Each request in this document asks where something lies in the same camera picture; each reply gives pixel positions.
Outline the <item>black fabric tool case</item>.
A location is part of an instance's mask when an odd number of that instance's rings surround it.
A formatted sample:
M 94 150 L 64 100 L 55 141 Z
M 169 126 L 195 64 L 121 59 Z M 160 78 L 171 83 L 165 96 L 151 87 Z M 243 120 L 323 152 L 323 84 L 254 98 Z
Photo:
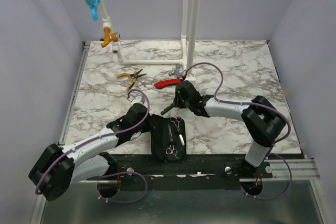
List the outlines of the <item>black fabric tool case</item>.
M 161 163 L 179 163 L 186 158 L 186 130 L 181 117 L 152 114 L 151 153 Z

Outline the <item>black hair comb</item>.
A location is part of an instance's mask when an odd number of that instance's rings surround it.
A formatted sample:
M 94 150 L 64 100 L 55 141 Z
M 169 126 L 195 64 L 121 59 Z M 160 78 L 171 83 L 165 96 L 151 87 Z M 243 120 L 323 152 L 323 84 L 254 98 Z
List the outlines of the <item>black hair comb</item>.
M 160 114 L 161 115 L 165 115 L 167 114 L 170 110 L 172 110 L 175 107 L 174 103 L 171 103 L 170 105 L 168 105 L 167 107 L 165 107 Z

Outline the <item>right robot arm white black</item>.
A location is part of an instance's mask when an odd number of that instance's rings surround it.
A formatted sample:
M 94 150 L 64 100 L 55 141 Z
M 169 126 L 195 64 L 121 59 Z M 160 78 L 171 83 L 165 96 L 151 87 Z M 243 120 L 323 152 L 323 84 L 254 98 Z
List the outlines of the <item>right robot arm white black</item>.
M 196 116 L 244 122 L 253 139 L 241 165 L 242 173 L 249 178 L 259 174 L 260 164 L 288 123 L 287 118 L 263 96 L 241 102 L 219 100 L 213 95 L 200 95 L 189 81 L 176 86 L 173 103 L 175 108 L 189 109 Z

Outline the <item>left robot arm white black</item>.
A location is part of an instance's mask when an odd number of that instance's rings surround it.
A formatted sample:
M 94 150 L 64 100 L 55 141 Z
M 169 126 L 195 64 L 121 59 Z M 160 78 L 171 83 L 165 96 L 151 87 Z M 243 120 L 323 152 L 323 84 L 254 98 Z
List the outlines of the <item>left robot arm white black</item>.
M 139 132 L 148 132 L 150 120 L 147 107 L 134 103 L 126 115 L 108 123 L 91 137 L 70 145 L 48 145 L 28 174 L 35 193 L 53 201 L 73 182 L 98 176 L 112 179 L 117 170 L 105 151 L 131 141 Z

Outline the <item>silver hair scissors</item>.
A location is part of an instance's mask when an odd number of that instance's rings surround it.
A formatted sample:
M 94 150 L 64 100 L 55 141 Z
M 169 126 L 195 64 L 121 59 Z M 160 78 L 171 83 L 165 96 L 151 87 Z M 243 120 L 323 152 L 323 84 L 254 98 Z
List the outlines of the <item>silver hair scissors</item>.
M 172 135 L 172 130 L 171 130 L 170 125 L 168 125 L 168 130 L 169 130 L 169 145 L 166 148 L 165 153 L 166 153 L 166 155 L 171 155 L 171 156 L 174 156 L 175 158 L 179 159 L 179 155 L 178 155 L 179 153 L 174 147 L 173 135 Z

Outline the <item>silver thinning scissors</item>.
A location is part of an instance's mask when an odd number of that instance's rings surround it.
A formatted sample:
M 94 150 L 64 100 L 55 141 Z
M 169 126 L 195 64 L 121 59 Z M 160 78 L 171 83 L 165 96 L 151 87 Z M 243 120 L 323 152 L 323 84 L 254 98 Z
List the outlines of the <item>silver thinning scissors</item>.
M 178 136 L 180 138 L 180 142 L 182 146 L 186 146 L 186 140 L 185 137 L 183 136 L 182 129 L 180 127 L 180 124 L 182 123 L 182 118 L 181 117 L 170 117 L 170 121 L 175 125 Z

